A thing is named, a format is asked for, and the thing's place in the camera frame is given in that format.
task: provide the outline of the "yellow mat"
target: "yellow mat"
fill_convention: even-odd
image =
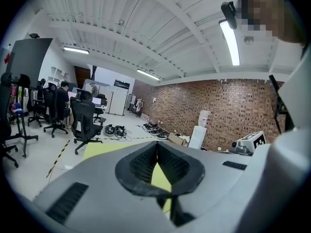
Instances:
[[[84,151],[83,155],[83,161],[93,157],[98,154],[102,153],[108,153],[116,150],[120,150],[129,146],[132,146],[134,144],[125,144],[125,143],[95,143],[95,142],[90,142],[88,143],[86,150]],[[160,168],[159,164],[157,163],[154,171],[152,173],[152,180],[151,184],[154,186],[157,186],[159,188],[162,188],[166,191],[171,192],[172,186],[165,177],[162,169]],[[171,199],[168,199],[166,203],[164,204],[163,207],[163,213],[166,213],[170,210],[171,208]]]

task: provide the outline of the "brick wall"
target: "brick wall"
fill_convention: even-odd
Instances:
[[[154,87],[136,80],[132,94],[143,98],[142,113],[152,122],[162,121],[170,132],[192,135],[200,111],[211,111],[203,141],[209,150],[229,149],[233,141],[256,131],[264,131],[268,143],[278,135],[270,85],[264,81],[210,80]],[[285,118],[278,120],[283,129]]]

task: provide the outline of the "black and yellow tape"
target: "black and yellow tape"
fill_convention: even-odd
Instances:
[[[68,146],[69,141],[66,143],[66,145],[64,145],[63,149],[60,151],[60,154],[58,155],[58,157],[57,157],[56,161],[54,162],[53,166],[51,167],[51,169],[49,170],[49,173],[48,173],[47,177],[50,175],[50,173],[52,172],[53,168],[55,167],[57,161],[59,160],[60,156],[64,152],[65,148]]]
[[[132,139],[146,139],[146,138],[157,138],[156,136],[149,136],[149,137],[131,137]],[[98,138],[99,140],[119,140],[116,138]]]

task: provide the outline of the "black office chair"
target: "black office chair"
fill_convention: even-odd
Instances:
[[[35,105],[33,107],[33,113],[34,115],[28,118],[28,126],[31,122],[37,121],[39,123],[39,126],[42,127],[39,120],[45,120],[45,118],[41,117],[41,114],[45,114],[46,107],[43,100],[43,83],[42,81],[38,81],[37,83],[37,99],[33,99],[31,96],[31,99],[34,101]]]
[[[11,135],[11,126],[9,124],[7,118],[9,100],[11,96],[11,74],[5,72],[1,76],[1,83],[0,83],[0,152],[1,157],[6,157],[9,160],[14,162],[14,166],[18,167],[17,161],[12,158],[7,152],[11,152],[12,149],[18,151],[16,145],[7,147],[5,145],[5,141],[10,139]]]
[[[46,132],[46,129],[53,129],[52,130],[52,138],[54,138],[54,131],[56,129],[65,131],[66,134],[68,132],[64,129],[65,125],[62,123],[64,120],[64,113],[62,115],[58,114],[57,111],[57,92],[56,92],[56,85],[53,83],[49,83],[48,87],[43,90],[43,96],[44,96],[44,104],[47,108],[47,121],[50,122],[52,125],[43,128],[43,132]]]
[[[98,140],[98,138],[92,138],[94,138],[96,135],[101,134],[101,131],[103,129],[103,122],[105,121],[105,119],[103,118],[99,121],[100,125],[93,124],[95,104],[89,100],[89,98],[92,98],[91,93],[83,94],[80,96],[80,100],[77,100],[77,98],[74,97],[70,98],[70,104],[73,113],[73,124],[71,130],[73,135],[76,137],[73,142],[77,143],[77,141],[82,141],[82,144],[80,144],[75,149],[75,154],[78,154],[77,150],[89,142],[102,143],[102,141]]]
[[[104,94],[98,94],[97,97],[98,97],[99,99],[101,99],[101,105],[103,105],[103,106],[106,106],[106,105],[107,105],[107,99],[106,99],[106,97],[105,97]],[[96,120],[101,120],[101,119],[103,118],[102,116],[99,116],[99,115],[101,115],[101,114],[104,113],[102,109],[100,109],[100,108],[95,108],[94,113],[96,114],[96,116],[93,117],[93,118],[94,118],[94,122],[95,122]]]

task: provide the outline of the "fluorescent light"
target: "fluorescent light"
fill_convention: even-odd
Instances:
[[[68,48],[68,47],[64,47],[64,49],[67,50],[67,51],[73,51],[73,52],[80,52],[80,53],[89,54],[89,51],[87,51],[87,50],[74,49],[74,48]]]
[[[233,29],[230,28],[227,21],[222,21],[219,23],[220,27],[223,30],[225,35],[225,39],[227,41],[229,51],[231,54],[232,65],[239,66],[240,65],[240,56],[239,56],[239,49],[237,44],[237,39],[235,37]]]
[[[137,70],[137,72],[139,72],[139,73],[142,73],[142,74],[145,74],[145,75],[147,75],[147,76],[149,76],[150,78],[153,78],[153,79],[155,79],[155,80],[160,80],[159,78],[157,78],[157,77],[155,77],[155,76],[152,76],[152,75],[150,75],[149,73],[146,73],[146,72],[144,72],[144,71],[141,71],[141,70]]]

